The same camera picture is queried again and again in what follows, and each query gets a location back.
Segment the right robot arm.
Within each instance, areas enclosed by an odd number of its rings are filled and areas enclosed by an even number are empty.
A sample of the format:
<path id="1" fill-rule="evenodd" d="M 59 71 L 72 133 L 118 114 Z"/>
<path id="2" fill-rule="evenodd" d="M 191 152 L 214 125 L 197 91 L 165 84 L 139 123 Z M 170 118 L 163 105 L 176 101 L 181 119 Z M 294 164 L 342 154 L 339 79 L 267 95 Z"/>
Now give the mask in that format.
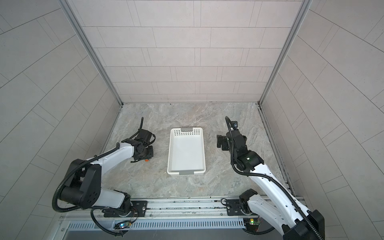
<path id="1" fill-rule="evenodd" d="M 267 203 L 260 194 L 249 189 L 240 195 L 243 212 L 256 214 L 277 230 L 285 240 L 325 239 L 325 218 L 300 203 L 272 174 L 265 161 L 248 149 L 247 138 L 238 130 L 217 136 L 217 147 L 229 151 L 231 166 L 249 177 L 270 198 Z"/>

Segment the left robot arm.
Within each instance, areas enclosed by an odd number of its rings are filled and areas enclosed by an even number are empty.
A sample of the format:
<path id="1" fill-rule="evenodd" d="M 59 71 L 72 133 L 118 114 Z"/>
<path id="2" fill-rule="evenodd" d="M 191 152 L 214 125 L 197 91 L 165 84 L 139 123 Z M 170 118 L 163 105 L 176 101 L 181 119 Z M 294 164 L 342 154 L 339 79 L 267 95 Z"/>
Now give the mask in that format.
<path id="1" fill-rule="evenodd" d="M 134 163 L 151 159 L 155 140 L 153 133 L 138 129 L 131 138 L 116 143 L 113 149 L 103 154 L 72 161 L 54 192 L 53 210 L 66 213 L 78 209 L 103 209 L 111 216 L 129 215 L 133 211 L 131 196 L 103 189 L 103 175 L 127 159 L 133 158 Z"/>

